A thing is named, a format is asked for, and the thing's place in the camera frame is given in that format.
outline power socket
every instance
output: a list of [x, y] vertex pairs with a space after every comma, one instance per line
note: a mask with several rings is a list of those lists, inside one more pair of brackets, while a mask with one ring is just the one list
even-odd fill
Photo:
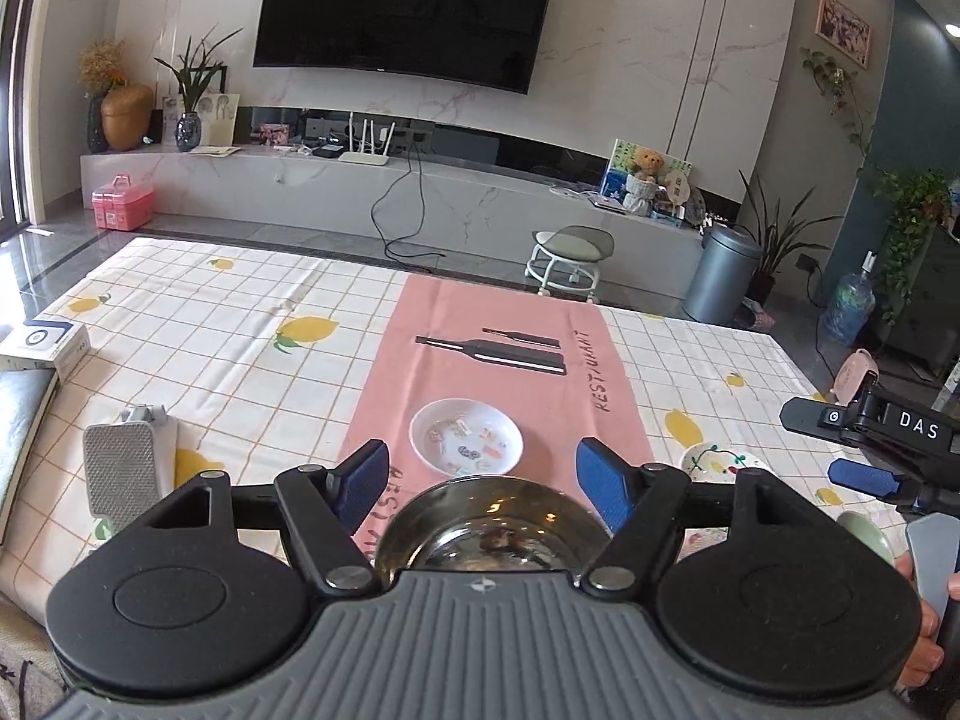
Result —
[[813, 259], [809, 254], [801, 254], [797, 258], [797, 268], [800, 271], [806, 271], [808, 274], [812, 274], [816, 269], [820, 267], [820, 263]]

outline blue water bottle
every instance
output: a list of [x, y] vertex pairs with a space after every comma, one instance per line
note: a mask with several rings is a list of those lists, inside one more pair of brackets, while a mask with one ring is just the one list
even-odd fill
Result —
[[877, 298], [870, 286], [870, 271], [877, 255], [867, 252], [859, 274], [847, 274], [837, 284], [824, 314], [824, 332], [844, 346], [853, 346], [856, 336], [870, 319]]

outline television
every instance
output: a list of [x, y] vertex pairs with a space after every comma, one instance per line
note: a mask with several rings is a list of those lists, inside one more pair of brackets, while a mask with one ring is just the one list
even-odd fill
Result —
[[387, 71], [526, 94], [548, 0], [263, 0], [255, 67]]

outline dark vase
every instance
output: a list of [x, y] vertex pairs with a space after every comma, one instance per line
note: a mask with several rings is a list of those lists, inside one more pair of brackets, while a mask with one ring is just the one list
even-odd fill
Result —
[[767, 302], [767, 298], [769, 298], [775, 284], [776, 279], [774, 279], [773, 276], [757, 271], [750, 280], [750, 286], [747, 288], [747, 298], [755, 300], [762, 306]]
[[104, 135], [104, 115], [100, 106], [107, 95], [90, 95], [90, 108], [86, 110], [86, 147], [91, 154], [102, 154], [110, 144]]
[[200, 134], [203, 131], [203, 122], [196, 111], [185, 113], [176, 123], [176, 150], [193, 151], [200, 146]]

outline finger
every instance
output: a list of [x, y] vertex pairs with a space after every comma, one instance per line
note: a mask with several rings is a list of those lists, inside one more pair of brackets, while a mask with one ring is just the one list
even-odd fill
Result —
[[920, 635], [924, 638], [933, 637], [933, 632], [940, 624], [936, 611], [926, 601], [920, 601], [920, 614], [923, 615], [920, 618]]
[[[909, 552], [904, 552], [894, 560], [894, 568], [896, 568], [907, 581], [913, 579], [913, 556]], [[960, 592], [960, 581], [957, 583], [957, 590]]]
[[917, 640], [917, 643], [913, 647], [913, 652], [910, 653], [909, 658], [906, 659], [906, 666], [916, 669], [917, 671], [925, 671], [929, 674], [931, 671], [936, 671], [940, 668], [940, 664], [943, 662], [944, 651], [942, 648], [938, 647], [928, 638], [921, 638]]
[[905, 688], [922, 688], [930, 681], [930, 675], [923, 671], [917, 671], [909, 666], [904, 667], [901, 673], [901, 685]]

